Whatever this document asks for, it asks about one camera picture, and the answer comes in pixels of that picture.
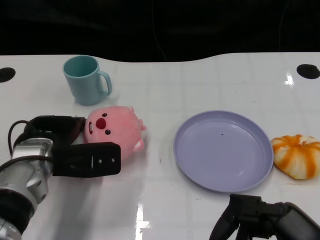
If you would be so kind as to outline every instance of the white table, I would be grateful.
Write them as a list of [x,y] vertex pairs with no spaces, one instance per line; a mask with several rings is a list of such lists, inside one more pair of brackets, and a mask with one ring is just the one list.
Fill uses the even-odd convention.
[[[84,116],[99,107],[134,106],[148,131],[145,150],[121,173],[94,179],[51,177],[24,240],[207,240],[229,196],[186,178],[173,155],[177,127],[206,110],[228,110],[259,124],[272,139],[305,134],[320,139],[320,78],[296,72],[320,66],[318,53],[225,54],[191,62],[125,63],[98,59],[114,93],[93,106],[75,103],[62,73],[71,55],[0,56],[16,76],[0,83],[1,163],[17,120],[40,115]],[[12,139],[22,131],[17,127]],[[320,223],[319,179],[294,181],[277,169],[243,192],[275,203],[291,201]]]

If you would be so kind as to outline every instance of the plush toy nose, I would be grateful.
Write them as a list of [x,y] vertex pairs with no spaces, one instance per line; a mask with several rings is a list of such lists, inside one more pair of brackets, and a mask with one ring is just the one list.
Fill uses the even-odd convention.
[[106,125],[107,125],[106,120],[104,120],[102,117],[100,117],[95,123],[95,126],[98,129],[104,129]]

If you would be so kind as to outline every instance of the black hole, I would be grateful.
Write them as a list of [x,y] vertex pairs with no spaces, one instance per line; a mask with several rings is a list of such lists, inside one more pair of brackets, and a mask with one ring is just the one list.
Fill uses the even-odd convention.
[[5,83],[11,80],[16,75],[16,70],[11,67],[4,67],[0,69],[0,83]]
[[320,71],[315,65],[301,64],[296,68],[296,71],[305,79],[317,79],[320,77]]

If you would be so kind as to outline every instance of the orange pumpkin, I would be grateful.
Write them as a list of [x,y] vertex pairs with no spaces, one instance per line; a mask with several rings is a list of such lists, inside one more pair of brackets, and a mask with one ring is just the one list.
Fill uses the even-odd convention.
[[274,165],[294,179],[311,179],[320,174],[320,142],[312,136],[276,137],[271,141]]

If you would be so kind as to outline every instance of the purple plate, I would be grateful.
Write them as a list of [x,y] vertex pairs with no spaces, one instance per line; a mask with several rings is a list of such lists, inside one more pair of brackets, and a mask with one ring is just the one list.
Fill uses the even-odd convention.
[[189,118],[175,135],[173,151],[191,180],[222,193],[255,187],[274,162],[266,133],[250,119],[229,111],[207,111]]

